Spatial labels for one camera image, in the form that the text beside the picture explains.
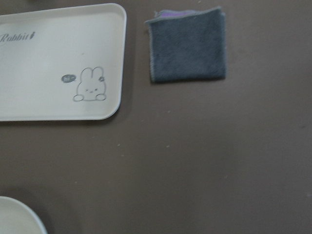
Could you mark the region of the grey folded cloth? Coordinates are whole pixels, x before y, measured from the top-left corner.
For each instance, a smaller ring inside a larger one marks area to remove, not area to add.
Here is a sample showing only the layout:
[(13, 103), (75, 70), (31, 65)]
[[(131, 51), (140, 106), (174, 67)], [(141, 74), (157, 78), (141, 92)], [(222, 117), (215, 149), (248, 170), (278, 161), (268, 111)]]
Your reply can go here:
[(221, 7), (162, 10), (146, 24), (152, 82), (225, 78), (226, 17)]

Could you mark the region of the cream round plate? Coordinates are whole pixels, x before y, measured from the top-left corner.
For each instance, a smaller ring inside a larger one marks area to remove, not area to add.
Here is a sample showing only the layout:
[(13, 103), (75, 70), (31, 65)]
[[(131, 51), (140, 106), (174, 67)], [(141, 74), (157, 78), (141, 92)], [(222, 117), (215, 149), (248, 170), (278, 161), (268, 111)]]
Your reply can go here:
[(38, 215), (24, 203), (6, 196), (0, 197), (1, 234), (47, 234)]

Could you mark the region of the cream rabbit tray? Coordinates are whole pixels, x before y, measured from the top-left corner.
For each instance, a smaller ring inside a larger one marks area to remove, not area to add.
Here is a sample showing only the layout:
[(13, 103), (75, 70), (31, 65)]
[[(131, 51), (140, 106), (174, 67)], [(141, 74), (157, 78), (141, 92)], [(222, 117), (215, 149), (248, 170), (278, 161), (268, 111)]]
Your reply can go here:
[(111, 117), (121, 102), (126, 23), (116, 3), (2, 15), (1, 121)]

